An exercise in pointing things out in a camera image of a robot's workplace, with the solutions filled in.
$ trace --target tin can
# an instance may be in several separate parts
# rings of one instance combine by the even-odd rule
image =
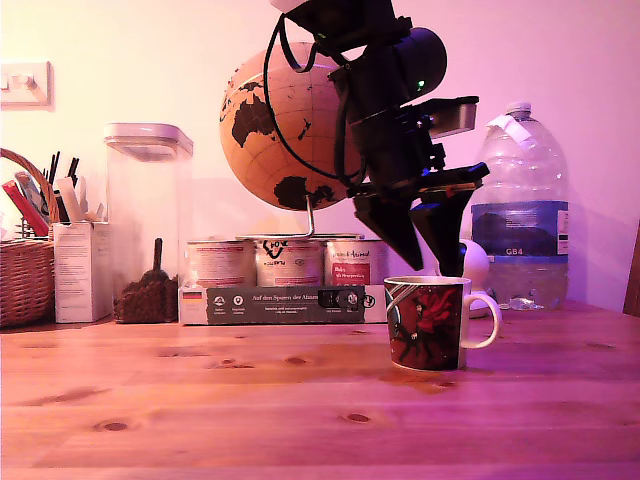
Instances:
[[[187,242],[191,279],[203,287],[255,287],[255,246],[246,240]]]
[[[383,285],[388,276],[382,240],[330,240],[324,258],[325,285]]]
[[[324,277],[323,256],[324,244],[317,240],[258,240],[258,286],[320,286]]]

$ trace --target jar lid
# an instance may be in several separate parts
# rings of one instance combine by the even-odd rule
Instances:
[[[516,112],[531,113],[531,103],[529,102],[512,102],[507,105],[506,115],[511,115]]]
[[[127,145],[129,153],[139,150],[136,147],[149,150],[155,145],[181,148],[193,155],[193,141],[178,127],[166,123],[107,123],[104,142],[117,149]]]

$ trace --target light switch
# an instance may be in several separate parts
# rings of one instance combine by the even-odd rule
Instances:
[[[46,106],[51,103],[51,64],[2,64],[2,106]]]

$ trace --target plastic water bottle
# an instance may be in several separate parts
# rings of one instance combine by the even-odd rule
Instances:
[[[472,235],[489,255],[485,287],[503,309],[556,308],[568,287],[567,166],[531,104],[512,103],[487,125],[478,161]]]

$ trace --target black cable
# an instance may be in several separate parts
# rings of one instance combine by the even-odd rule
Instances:
[[[269,84],[268,84],[268,77],[269,77],[269,60],[271,58],[271,54],[273,52],[273,47],[275,46],[276,43],[276,38],[278,35],[281,35],[281,43],[282,43],[282,49],[283,52],[285,54],[285,57],[287,57],[287,61],[289,62],[289,65],[294,69],[294,71],[297,71],[297,69],[301,69],[302,71],[309,71],[311,69],[311,67],[313,67],[313,60],[315,59],[315,52],[317,51],[317,47],[314,49],[313,46],[311,48],[311,52],[310,52],[310,57],[309,57],[309,61],[307,62],[307,65],[305,65],[305,67],[301,67],[298,62],[295,60],[295,58],[293,57],[293,53],[291,52],[291,48],[289,47],[289,44],[287,42],[287,36],[286,33],[284,34],[284,36],[282,36],[282,32],[284,32],[285,30],[285,18],[286,16],[284,14],[280,15],[280,19],[278,20],[278,23],[276,24],[275,29],[273,30],[273,34],[271,35],[271,40],[269,40],[269,45],[267,47],[267,51],[265,52],[265,57],[264,57],[264,65],[262,68],[262,77],[263,77],[263,81],[264,81],[264,99],[265,99],[265,104],[267,106],[267,111],[269,113],[269,118],[271,119],[271,122],[273,123],[273,127],[276,131],[276,135],[278,136],[278,138],[280,139],[280,142],[282,143],[282,145],[284,146],[284,148],[287,150],[287,152],[289,152],[289,154],[291,154],[291,156],[293,158],[295,158],[298,162],[300,162],[302,165],[304,165],[305,167],[307,167],[309,170],[316,172],[324,177],[327,178],[331,178],[333,180],[338,180],[338,176],[334,175],[332,173],[328,173],[325,172],[324,170],[319,169],[318,167],[313,166],[312,164],[304,161],[294,150],[293,148],[291,148],[291,146],[289,145],[289,143],[287,142],[287,140],[284,138],[284,135],[282,134],[282,131],[280,130],[280,127],[278,126],[278,122],[276,120],[276,114],[273,110],[273,106],[271,105],[271,98],[269,97]],[[289,59],[289,56],[287,55],[287,50],[291,56],[291,60]],[[356,175],[361,173],[361,170],[358,170],[357,172],[351,174],[351,175],[345,175],[347,178],[353,178]]]

